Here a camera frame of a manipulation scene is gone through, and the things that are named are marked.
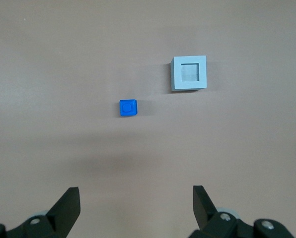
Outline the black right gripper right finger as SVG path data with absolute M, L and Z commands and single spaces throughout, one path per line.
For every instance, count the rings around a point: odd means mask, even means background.
M 257 219 L 248 225 L 228 211 L 218 211 L 202 185 L 193 186 L 193 212 L 199 226 L 190 238 L 292 238 L 280 222 Z

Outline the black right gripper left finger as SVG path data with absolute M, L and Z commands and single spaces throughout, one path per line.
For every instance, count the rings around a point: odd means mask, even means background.
M 78 187 L 70 187 L 45 215 L 36 215 L 12 230 L 0 224 L 0 238 L 66 238 L 80 215 Z

